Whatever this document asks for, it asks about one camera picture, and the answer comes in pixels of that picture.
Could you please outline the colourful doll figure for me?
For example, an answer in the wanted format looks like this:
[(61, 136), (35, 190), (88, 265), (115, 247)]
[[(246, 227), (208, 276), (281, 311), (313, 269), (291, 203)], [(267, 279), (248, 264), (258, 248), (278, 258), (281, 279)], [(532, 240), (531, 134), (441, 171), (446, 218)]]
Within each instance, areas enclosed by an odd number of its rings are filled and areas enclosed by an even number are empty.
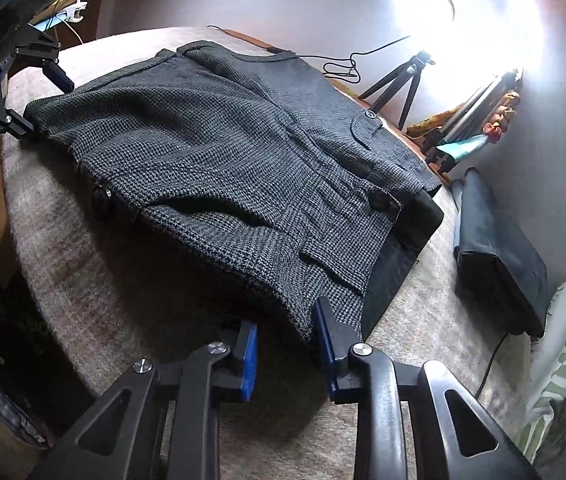
[(516, 90), (505, 92), (492, 115), (482, 122), (478, 133), (454, 142), (439, 144), (435, 154), (438, 157), (444, 156), (446, 162), (455, 164), (487, 144), (497, 144), (516, 115), (516, 106), (519, 102), (520, 95)]

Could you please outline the grey houndstooth pants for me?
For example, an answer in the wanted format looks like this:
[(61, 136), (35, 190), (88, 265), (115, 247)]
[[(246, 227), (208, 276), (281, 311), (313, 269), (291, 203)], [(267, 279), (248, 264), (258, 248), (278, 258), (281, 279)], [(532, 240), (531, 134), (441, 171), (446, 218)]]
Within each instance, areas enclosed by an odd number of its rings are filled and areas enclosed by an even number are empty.
[(295, 53), (195, 41), (25, 116), (97, 198), (280, 307), (368, 335), (440, 226), (438, 178)]

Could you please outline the black mini tripod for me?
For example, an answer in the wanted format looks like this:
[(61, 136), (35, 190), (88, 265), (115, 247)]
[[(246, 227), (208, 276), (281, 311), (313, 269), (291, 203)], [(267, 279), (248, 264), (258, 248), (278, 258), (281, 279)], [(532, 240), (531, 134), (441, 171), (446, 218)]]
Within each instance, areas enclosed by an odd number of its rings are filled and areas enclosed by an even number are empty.
[(398, 128), (402, 129), (407, 121), (417, 89), (420, 87), (422, 72), (427, 66), (434, 66), (436, 62), (425, 51), (413, 55), (409, 61), (397, 66), (394, 70), (384, 76), (367, 90), (359, 94), (359, 100), (366, 100), (369, 96), (379, 90), (383, 90), (381, 95), (369, 106), (369, 111), (378, 115), (386, 104), (406, 85), (410, 84), (405, 102), (402, 105), (401, 114), (398, 120)]

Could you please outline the folded dark cloth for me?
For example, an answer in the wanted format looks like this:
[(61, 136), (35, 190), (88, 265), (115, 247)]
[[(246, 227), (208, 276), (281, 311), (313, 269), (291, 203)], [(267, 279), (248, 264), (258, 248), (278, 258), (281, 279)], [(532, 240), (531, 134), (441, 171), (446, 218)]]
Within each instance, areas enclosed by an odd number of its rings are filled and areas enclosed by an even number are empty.
[(467, 169), (451, 191), (458, 211), (453, 255), (461, 285), (509, 333), (542, 337), (550, 289), (536, 248), (477, 169)]

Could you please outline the plaid beige blanket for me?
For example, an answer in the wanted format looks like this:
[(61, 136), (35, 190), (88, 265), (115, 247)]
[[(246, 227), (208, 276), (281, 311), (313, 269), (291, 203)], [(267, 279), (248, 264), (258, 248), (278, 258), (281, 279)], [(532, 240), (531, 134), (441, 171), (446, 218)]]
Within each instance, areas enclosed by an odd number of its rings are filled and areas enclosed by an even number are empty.
[[(161, 243), (130, 234), (93, 206), (70, 158), (44, 142), (2, 144), (6, 208), (18, 261), (73, 375), (100, 394), (134, 360), (181, 358), (253, 300)], [(498, 331), (456, 284), (454, 203), (442, 184), (439, 228), (388, 302), (371, 341), (411, 364), (437, 360), (466, 387), (487, 372)], [(226, 406), (227, 479), (348, 479), (356, 411), (327, 399), (318, 355), (274, 308), (260, 309), (254, 399)]]

